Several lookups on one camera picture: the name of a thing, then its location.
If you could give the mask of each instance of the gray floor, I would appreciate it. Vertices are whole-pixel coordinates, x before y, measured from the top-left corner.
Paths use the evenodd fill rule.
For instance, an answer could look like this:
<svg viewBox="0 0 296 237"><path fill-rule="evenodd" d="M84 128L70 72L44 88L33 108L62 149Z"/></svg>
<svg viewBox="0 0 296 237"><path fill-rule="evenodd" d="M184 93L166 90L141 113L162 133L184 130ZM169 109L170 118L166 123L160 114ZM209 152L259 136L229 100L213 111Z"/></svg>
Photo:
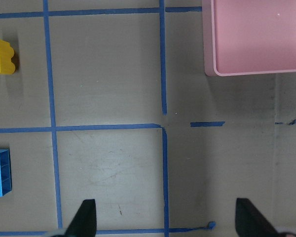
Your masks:
<svg viewBox="0 0 296 237"><path fill-rule="evenodd" d="M0 13L43 10L40 0L24 2L0 0ZM49 0L49 10L158 6ZM165 127L170 228L217 222L211 232L170 237L236 236L237 197L250 198L277 228L296 231L296 125L288 125L296 119L296 73L205 76L201 17L166 13L166 116L158 13L49 17L56 125ZM0 128L50 127L43 17L0 19L0 38L20 57L17 73L0 76ZM225 124L190 127L195 121ZM61 131L57 139L64 227L85 198L97 200L99 230L164 227L160 128ZM51 133L1 133L0 148L10 148L13 182L0 198L0 232L56 229Z"/></svg>

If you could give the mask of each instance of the pink bin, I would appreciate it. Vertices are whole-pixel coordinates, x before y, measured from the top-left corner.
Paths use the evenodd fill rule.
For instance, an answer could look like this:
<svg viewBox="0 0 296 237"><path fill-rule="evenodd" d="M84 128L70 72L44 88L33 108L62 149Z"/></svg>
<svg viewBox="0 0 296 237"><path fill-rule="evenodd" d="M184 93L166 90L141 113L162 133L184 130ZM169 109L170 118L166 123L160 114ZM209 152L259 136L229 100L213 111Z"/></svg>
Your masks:
<svg viewBox="0 0 296 237"><path fill-rule="evenodd" d="M202 0L208 76L296 72L296 0Z"/></svg>

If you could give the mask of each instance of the yellow lego brick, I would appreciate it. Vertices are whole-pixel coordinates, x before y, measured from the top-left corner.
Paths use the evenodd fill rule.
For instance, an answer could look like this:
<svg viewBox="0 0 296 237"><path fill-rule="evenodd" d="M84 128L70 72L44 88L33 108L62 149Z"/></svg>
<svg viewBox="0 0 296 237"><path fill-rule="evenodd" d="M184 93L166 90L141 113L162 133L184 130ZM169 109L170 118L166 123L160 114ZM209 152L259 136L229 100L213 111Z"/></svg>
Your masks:
<svg viewBox="0 0 296 237"><path fill-rule="evenodd" d="M0 40L0 74L13 74L15 65L11 62L14 50L10 43Z"/></svg>

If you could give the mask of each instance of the blue lego brick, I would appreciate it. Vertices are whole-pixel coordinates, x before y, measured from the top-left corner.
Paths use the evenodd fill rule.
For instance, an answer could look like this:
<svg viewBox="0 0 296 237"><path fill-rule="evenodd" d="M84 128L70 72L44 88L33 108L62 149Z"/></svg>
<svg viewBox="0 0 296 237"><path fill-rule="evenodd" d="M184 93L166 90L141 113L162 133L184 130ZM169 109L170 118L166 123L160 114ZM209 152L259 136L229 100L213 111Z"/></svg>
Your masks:
<svg viewBox="0 0 296 237"><path fill-rule="evenodd" d="M0 197L12 190L9 150L0 150Z"/></svg>

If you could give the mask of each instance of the grid line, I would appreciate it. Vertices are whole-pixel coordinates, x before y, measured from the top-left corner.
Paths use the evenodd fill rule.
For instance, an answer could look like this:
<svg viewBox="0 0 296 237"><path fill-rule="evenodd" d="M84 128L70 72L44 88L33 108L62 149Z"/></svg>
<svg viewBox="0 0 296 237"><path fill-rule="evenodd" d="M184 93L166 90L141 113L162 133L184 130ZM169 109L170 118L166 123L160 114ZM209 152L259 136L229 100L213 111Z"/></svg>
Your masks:
<svg viewBox="0 0 296 237"><path fill-rule="evenodd" d="M191 127L222 127L225 121L213 121L213 122L191 122Z"/></svg>
<svg viewBox="0 0 296 237"><path fill-rule="evenodd" d="M52 72L52 59L50 48L50 32L49 32L49 16L48 16L48 0L43 0L44 9L44 32L47 60L47 77L48 77L48 92L49 92L49 108L50 108L50 123L51 137L53 147L54 175L55 175L55 192L56 192L56 211L58 228L63 227L62 210L61 210L61 193L60 193L60 178L58 164L58 149L57 149L57 132L56 132L56 115L55 115L55 99L54 99L54 84Z"/></svg>
<svg viewBox="0 0 296 237"><path fill-rule="evenodd" d="M141 13L159 13L159 7L152 8L118 8L118 9L90 9L90 10L63 10L48 11L48 16L77 16L77 15L101 15L101 14L141 14ZM202 11L201 6L183 6L183 7L165 7L165 12L191 12ZM28 18L43 17L43 11L35 12L11 12L0 13L0 19L7 18Z"/></svg>
<svg viewBox="0 0 296 237"><path fill-rule="evenodd" d="M169 233L185 233L198 231L200 228L170 228ZM0 232L0 236L41 236L47 231L13 231ZM124 235L124 234L159 234L165 229L131 229L131 230L97 230L97 235Z"/></svg>
<svg viewBox="0 0 296 237"><path fill-rule="evenodd" d="M163 163L163 197L164 197L164 228L163 229L134 229L134 230L99 230L97 234L151 234L164 233L165 237L169 233L180 233L196 230L186 228L169 228L169 190L168 190L168 141L167 133L164 127L154 123L144 124L115 124L115 125L80 125L80 126L57 126L55 115L55 99L52 73L52 57L50 45L49 17L51 16L74 16L74 15L99 15L99 14L141 14L141 13L159 13L160 19L160 76L161 76L161 101L162 112L167 114L167 98L166 98L166 47L165 47L165 13L166 12L191 12L202 11L200 6L196 7L165 7L165 1L159 0L159 7L153 8L122 8L122 9L91 9L91 10L64 10L49 11L48 0L43 1L43 12L20 12L20 13L2 13L0 19L4 18L27 18L27 17L43 17L45 48L48 76L48 92L50 106L50 127L29 127L29 128L0 128L0 133L21 133L21 132L51 132L53 162L55 175L55 192L57 207L57 224L58 228L63 227L62 209L61 209L61 192L58 164L58 147L57 132L58 131L77 131L77 130L115 130L115 129L162 129L162 163ZM40 236L45 232L0 232L0 236Z"/></svg>

